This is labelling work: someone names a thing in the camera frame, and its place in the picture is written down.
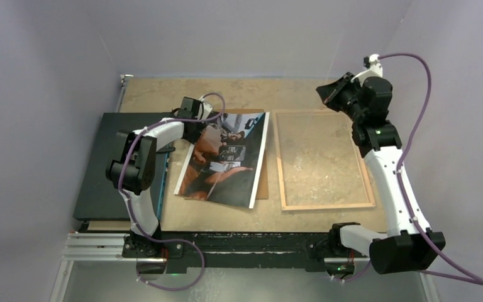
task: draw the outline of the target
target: wooden frame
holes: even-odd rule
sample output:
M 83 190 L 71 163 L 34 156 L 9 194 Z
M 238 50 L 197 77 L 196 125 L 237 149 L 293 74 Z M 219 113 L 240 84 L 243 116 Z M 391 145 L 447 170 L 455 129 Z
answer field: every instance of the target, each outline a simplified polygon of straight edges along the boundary
M 351 148 L 355 152 L 357 158 L 358 169 L 362 175 L 361 180 L 364 185 L 365 197 L 368 200 L 367 203 L 352 203 L 352 204 L 329 204 L 329 205 L 306 205 L 306 206 L 289 206 L 286 203 L 286 188 L 284 185 L 284 173 L 282 171 L 282 158 L 280 152 L 280 141 L 279 141 L 279 126 L 277 115 L 342 115 L 343 113 L 336 113 L 329 109 L 278 109 L 272 111 L 273 116 L 273 130 L 275 139 L 275 150 L 277 152 L 277 168 L 279 170 L 279 189 L 280 189 L 280 202 L 282 204 L 283 211 L 306 211 L 306 210 L 340 210 L 340 209 L 355 209 L 355 208 L 373 208 L 376 206 L 375 197 L 373 195 L 373 190 L 370 185 L 369 175 L 367 173 L 367 168 L 365 162 L 360 156 L 360 151 L 355 145 L 353 138 L 351 139 Z M 351 121 L 346 118 L 347 124 L 351 126 Z

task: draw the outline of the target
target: blue edge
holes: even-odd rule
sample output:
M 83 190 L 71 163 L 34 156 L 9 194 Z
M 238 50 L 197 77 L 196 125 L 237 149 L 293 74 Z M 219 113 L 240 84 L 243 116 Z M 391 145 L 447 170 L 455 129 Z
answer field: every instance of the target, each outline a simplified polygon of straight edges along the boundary
M 157 208 L 157 217 L 158 220 L 162 218 L 162 206 L 164 205 L 164 194 L 165 194 L 165 185 L 166 185 L 166 180 L 167 180 L 167 169 L 169 165 L 169 153 L 165 154 L 165 172 L 162 173 L 162 185 L 160 187 L 160 194 L 158 195 L 158 208 Z

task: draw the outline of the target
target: photograph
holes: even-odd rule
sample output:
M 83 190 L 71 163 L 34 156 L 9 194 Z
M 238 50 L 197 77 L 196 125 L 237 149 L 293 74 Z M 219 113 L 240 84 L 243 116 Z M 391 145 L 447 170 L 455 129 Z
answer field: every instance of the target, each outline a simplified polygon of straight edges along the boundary
M 253 208 L 268 122 L 268 113 L 224 113 L 208 123 L 190 146 L 175 194 Z

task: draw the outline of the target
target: wooden table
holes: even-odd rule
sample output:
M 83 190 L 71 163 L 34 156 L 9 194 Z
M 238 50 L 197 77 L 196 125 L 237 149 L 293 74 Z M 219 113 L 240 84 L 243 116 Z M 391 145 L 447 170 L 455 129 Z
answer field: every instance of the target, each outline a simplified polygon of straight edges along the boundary
M 170 111 L 183 96 L 198 98 L 215 91 L 226 99 L 228 108 L 321 109 L 315 88 L 326 84 L 312 79 L 151 79 L 130 80 L 120 112 Z M 219 108 L 220 101 L 207 99 Z M 280 205 L 277 154 L 274 140 L 266 144 L 269 199 L 257 200 L 254 209 L 232 208 L 206 201 L 189 200 L 173 194 L 189 144 L 179 140 L 170 158 L 167 192 L 162 213 L 162 229 L 170 231 L 238 232 L 327 232 L 333 223 L 356 221 L 365 227 L 386 231 L 386 218 L 377 190 L 376 207 L 369 209 L 328 210 L 302 213 L 283 212 Z

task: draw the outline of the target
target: gray wall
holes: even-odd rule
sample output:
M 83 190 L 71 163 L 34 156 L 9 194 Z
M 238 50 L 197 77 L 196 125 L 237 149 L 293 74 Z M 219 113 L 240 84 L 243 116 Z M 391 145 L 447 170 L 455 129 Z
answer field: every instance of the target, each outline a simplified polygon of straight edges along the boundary
M 86 1 L 119 73 L 236 77 L 340 77 L 384 50 L 410 2 Z
M 386 53 L 430 64 L 430 107 L 406 161 L 425 216 L 443 231 L 445 251 L 483 277 L 483 0 L 415 0 Z M 425 97 L 425 72 L 412 59 L 386 59 L 394 84 L 390 118 L 405 141 Z M 437 260 L 433 269 L 455 273 Z M 483 287 L 435 278 L 444 301 L 483 301 Z
M 0 0 L 0 301 L 47 301 L 118 75 L 80 1 Z

